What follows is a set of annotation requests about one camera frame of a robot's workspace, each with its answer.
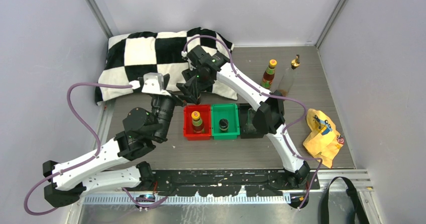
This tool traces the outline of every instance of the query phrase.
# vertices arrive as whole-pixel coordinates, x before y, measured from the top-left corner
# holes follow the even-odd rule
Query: yellow bag
[[[323,165],[331,168],[344,139],[336,130],[333,121],[322,111],[310,108],[306,122],[312,132],[303,141],[303,146],[313,157],[322,158]]]

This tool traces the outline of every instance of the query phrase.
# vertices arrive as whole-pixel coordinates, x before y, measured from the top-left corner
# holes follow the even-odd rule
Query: cartoon graphic
[[[316,116],[316,115],[313,118],[315,119],[315,121],[318,122],[318,124],[319,124],[318,129],[322,130],[322,133],[321,133],[322,135],[326,135],[330,131],[333,131],[332,126],[329,124],[328,120],[325,120],[325,121],[320,120],[318,118],[318,116]]]

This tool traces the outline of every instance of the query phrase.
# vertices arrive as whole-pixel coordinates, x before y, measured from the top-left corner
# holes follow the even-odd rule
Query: pillow
[[[189,63],[182,59],[181,52],[186,42],[198,35],[214,36],[222,40],[230,51],[234,48],[234,44],[219,33],[201,27],[176,33],[138,32],[111,37],[108,41],[105,69],[100,75],[98,83],[129,85],[129,82],[138,80],[138,77],[143,77],[145,73],[158,72],[163,75],[170,74],[167,90],[179,91],[176,83],[185,83],[181,73],[189,67]],[[196,45],[201,45],[211,55],[217,51],[225,56],[228,55],[222,44],[208,38],[191,41],[187,51],[189,52]],[[103,101],[141,91],[142,88],[96,87],[95,102],[100,105]],[[215,81],[213,86],[206,91],[237,100],[237,93],[218,81]]]

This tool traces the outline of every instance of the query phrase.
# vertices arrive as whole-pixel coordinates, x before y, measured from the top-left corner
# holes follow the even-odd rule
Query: worn black surface
[[[200,196],[229,196],[237,195],[241,186],[245,186],[247,196],[280,196],[280,190],[293,189],[287,183],[285,173],[276,169],[257,170],[156,170],[154,171],[156,190],[163,196],[194,196],[198,191]],[[148,189],[154,190],[155,184]],[[319,189],[318,181],[312,189]],[[297,188],[306,189],[306,181]]]

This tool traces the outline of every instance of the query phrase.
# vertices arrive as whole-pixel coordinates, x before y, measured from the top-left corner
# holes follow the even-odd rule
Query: gray wall
[[[337,0],[96,0],[114,35],[220,32],[236,45],[314,45]]]
[[[0,218],[2,223],[64,223],[68,207],[30,216],[24,196],[43,178],[42,163],[73,159],[93,147],[93,137],[66,104],[68,87],[96,81],[105,63],[106,37],[85,0],[0,0]],[[100,109],[93,88],[73,103],[96,127]],[[51,206],[42,185],[33,211]]]
[[[348,0],[320,48],[385,223],[424,223],[426,0]]]

